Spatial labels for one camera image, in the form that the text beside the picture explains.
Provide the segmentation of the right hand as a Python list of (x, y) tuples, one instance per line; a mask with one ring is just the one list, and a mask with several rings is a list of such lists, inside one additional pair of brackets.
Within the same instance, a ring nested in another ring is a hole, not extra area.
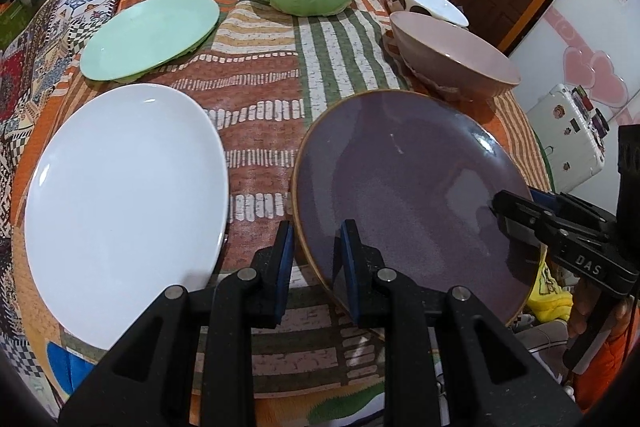
[[(596, 306), (601, 291), (586, 279), (580, 279), (574, 288), (573, 306), (570, 310), (570, 318), (567, 321), (567, 332), (570, 337), (582, 335), (587, 328), (587, 319)], [(623, 335), (629, 325), (632, 303), (634, 299), (626, 297), (612, 311), (614, 325), (611, 327), (610, 338), (614, 339)]]

